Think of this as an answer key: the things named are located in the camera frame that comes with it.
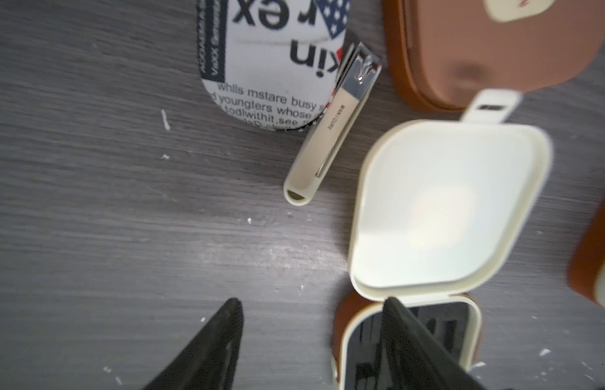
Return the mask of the cream nail kit case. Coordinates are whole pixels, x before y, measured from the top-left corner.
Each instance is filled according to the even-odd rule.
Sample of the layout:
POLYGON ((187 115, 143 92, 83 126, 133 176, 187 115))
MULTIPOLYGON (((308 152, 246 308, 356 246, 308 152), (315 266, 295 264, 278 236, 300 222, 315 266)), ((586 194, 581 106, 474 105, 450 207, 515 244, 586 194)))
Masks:
POLYGON ((397 125, 368 152, 347 260, 354 290, 333 327, 335 388, 393 388, 399 345, 382 336, 392 297, 462 373, 473 367, 483 315, 469 294, 507 261, 553 161, 541 128, 508 122, 521 100, 484 89, 459 120, 397 125))
POLYGON ((605 309, 605 199, 575 250, 569 264, 568 285, 605 309))

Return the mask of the cream nail clipper large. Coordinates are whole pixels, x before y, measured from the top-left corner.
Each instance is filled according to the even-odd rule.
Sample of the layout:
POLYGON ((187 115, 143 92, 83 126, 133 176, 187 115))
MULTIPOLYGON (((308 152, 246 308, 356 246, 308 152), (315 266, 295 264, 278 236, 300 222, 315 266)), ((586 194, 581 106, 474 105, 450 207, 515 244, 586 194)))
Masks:
POLYGON ((305 206, 315 197, 381 72, 380 58, 364 43, 349 48, 332 100, 307 135, 284 182, 288 203, 305 206))

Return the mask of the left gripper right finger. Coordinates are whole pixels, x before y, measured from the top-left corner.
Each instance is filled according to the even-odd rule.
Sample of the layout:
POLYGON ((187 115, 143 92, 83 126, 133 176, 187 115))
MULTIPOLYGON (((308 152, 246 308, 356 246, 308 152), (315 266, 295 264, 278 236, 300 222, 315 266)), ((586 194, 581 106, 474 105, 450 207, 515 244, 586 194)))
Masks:
POLYGON ((383 305, 381 339, 394 389, 483 388, 396 297, 383 305))

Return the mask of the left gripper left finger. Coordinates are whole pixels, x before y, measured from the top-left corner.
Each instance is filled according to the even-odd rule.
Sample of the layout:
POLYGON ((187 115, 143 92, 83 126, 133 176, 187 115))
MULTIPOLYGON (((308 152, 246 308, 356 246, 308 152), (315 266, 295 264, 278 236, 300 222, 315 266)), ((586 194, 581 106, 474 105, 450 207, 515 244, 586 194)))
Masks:
POLYGON ((233 387, 244 313, 242 302, 228 299, 197 335, 146 389, 218 389, 233 387))

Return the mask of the brown nail kit case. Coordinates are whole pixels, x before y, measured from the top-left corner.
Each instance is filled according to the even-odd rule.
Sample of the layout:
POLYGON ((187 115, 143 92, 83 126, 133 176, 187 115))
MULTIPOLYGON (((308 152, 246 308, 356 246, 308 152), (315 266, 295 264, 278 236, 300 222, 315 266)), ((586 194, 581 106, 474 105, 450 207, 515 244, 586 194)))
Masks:
POLYGON ((605 1, 384 1, 382 16, 393 85, 419 111, 562 84, 605 42, 605 1))

